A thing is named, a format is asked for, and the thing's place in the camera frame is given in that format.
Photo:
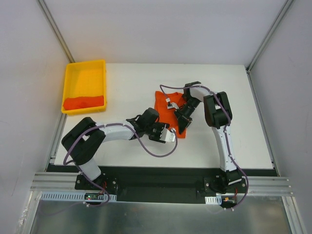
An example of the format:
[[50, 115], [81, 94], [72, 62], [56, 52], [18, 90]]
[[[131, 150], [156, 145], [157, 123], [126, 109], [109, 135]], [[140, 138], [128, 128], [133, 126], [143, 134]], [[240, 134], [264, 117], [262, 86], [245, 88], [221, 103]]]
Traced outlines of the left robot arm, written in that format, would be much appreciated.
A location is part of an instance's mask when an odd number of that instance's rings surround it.
[[70, 156], [72, 162], [87, 176], [86, 184], [93, 190], [103, 184], [102, 172], [94, 160], [94, 155], [104, 142], [140, 139], [147, 135], [149, 140], [166, 143], [175, 142], [175, 133], [168, 123], [159, 121], [160, 115], [153, 108], [143, 114], [123, 122], [99, 124], [90, 117], [83, 118], [61, 140], [67, 151], [64, 161]]

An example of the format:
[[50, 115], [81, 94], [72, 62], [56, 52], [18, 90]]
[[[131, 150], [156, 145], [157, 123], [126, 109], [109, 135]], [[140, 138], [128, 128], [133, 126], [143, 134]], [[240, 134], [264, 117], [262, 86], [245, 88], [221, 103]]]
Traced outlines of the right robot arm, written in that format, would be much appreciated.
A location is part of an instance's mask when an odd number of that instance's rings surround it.
[[231, 192], [236, 188], [242, 176], [239, 173], [231, 141], [230, 125], [232, 110], [225, 92], [215, 93], [199, 81], [187, 83], [182, 88], [183, 99], [186, 103], [174, 111], [181, 134], [193, 121], [192, 113], [200, 103], [204, 106], [205, 121], [214, 133], [220, 156], [220, 176], [217, 184], [224, 192]]

